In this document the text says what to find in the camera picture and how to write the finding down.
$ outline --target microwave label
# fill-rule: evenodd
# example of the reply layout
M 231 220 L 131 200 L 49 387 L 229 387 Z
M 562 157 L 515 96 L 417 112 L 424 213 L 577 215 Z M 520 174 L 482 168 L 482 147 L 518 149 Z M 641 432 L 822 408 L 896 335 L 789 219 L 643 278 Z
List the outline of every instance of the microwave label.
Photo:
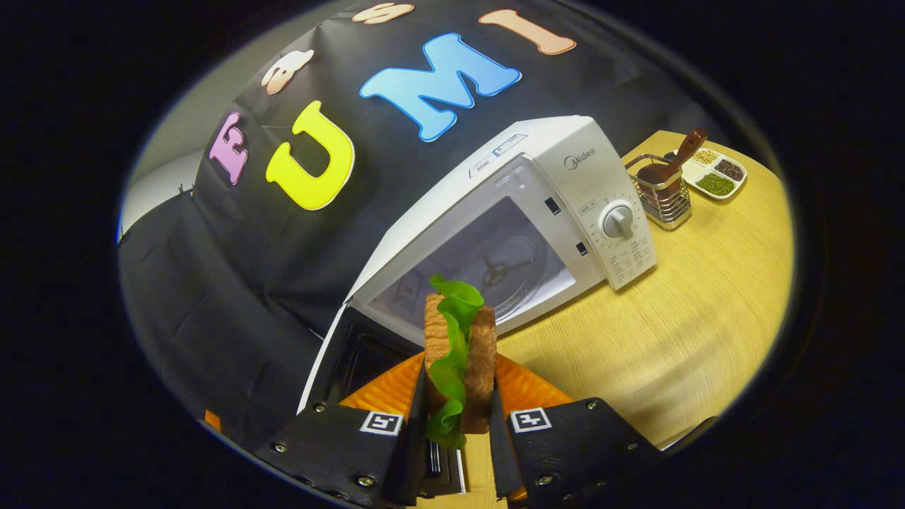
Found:
M 597 206 L 597 202 L 595 202 L 594 200 L 591 200 L 591 201 L 585 203 L 585 206 L 582 206 L 581 209 L 578 210 L 578 214 L 581 214 L 583 216 L 583 215 L 587 214 L 595 206 Z
M 522 141 L 523 139 L 525 139 L 527 137 L 528 137 L 527 134 L 515 134 L 512 136 L 512 138 L 509 138 L 506 141 L 503 141 L 502 145 L 498 146 L 496 149 L 493 150 L 493 153 L 496 154 L 497 156 L 501 156 L 501 155 L 503 155 L 503 152 L 511 149 L 512 147 L 515 147 L 516 145 L 519 144 L 520 141 Z
M 479 171 L 484 169 L 484 167 L 489 165 L 491 163 L 491 161 L 493 161 L 496 158 L 497 158 L 497 155 L 494 153 L 490 153 L 490 154 L 487 154 L 486 156 L 484 156 L 480 161 L 478 161 L 477 163 L 475 163 L 474 166 L 472 166 L 472 169 L 468 170 L 468 178 L 474 178 L 474 176 L 477 175 Z
M 577 154 L 574 156 L 566 156 L 566 158 L 563 159 L 563 167 L 565 167 L 566 169 L 578 168 L 578 165 L 580 165 L 582 162 L 585 161 L 585 159 L 590 158 L 594 154 L 595 154 L 594 149 L 590 149 L 590 150 L 586 150 L 585 152 L 583 152 L 581 154 Z

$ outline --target wooden table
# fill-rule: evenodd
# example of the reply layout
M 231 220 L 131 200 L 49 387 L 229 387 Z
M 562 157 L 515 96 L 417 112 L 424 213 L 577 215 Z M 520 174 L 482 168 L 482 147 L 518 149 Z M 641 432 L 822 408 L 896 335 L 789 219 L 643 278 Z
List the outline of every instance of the wooden table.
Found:
M 683 139 L 658 131 L 623 163 L 662 156 Z M 735 196 L 717 201 L 690 187 L 685 224 L 668 232 L 648 220 L 656 267 L 618 292 L 600 283 L 497 345 L 569 396 L 602 398 L 654 444 L 719 415 L 746 387 L 773 345 L 792 286 L 782 182 L 733 149 L 703 147 L 748 170 Z M 469 493 L 418 506 L 505 508 L 496 501 L 489 435 L 468 436 L 464 463 Z

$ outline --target microwave dial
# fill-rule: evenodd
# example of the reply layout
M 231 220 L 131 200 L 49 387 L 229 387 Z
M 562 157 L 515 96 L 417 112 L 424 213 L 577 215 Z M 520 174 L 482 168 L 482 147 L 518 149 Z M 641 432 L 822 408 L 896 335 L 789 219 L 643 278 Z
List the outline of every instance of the microwave dial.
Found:
M 628 205 L 615 204 L 600 215 L 600 229 L 610 238 L 628 240 L 632 238 L 633 221 L 632 209 Z

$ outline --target green lettuce leaf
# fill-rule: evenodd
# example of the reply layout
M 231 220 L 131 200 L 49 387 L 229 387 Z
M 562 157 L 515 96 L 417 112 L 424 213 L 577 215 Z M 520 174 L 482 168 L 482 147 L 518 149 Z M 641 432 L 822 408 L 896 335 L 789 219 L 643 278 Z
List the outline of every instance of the green lettuce leaf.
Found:
M 427 376 L 434 386 L 449 398 L 439 411 L 427 420 L 426 436 L 448 449 L 465 447 L 465 435 L 459 429 L 459 417 L 465 410 L 465 364 L 472 340 L 472 322 L 484 305 L 478 289 L 459 281 L 446 281 L 436 274 L 431 284 L 445 297 L 437 311 L 446 319 L 450 351 L 431 364 Z

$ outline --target letter m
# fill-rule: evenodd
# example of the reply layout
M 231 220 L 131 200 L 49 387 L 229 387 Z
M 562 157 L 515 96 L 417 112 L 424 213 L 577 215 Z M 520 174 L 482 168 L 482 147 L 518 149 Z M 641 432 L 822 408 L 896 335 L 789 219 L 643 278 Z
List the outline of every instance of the letter m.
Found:
M 474 99 L 462 76 L 471 80 L 476 91 L 485 97 L 496 95 L 521 79 L 518 69 L 503 67 L 476 52 L 458 34 L 434 37 L 423 49 L 431 71 L 384 69 L 365 82 L 358 93 L 393 103 L 421 127 L 418 138 L 422 141 L 440 138 L 456 121 L 454 112 L 437 110 L 425 98 L 471 108 Z

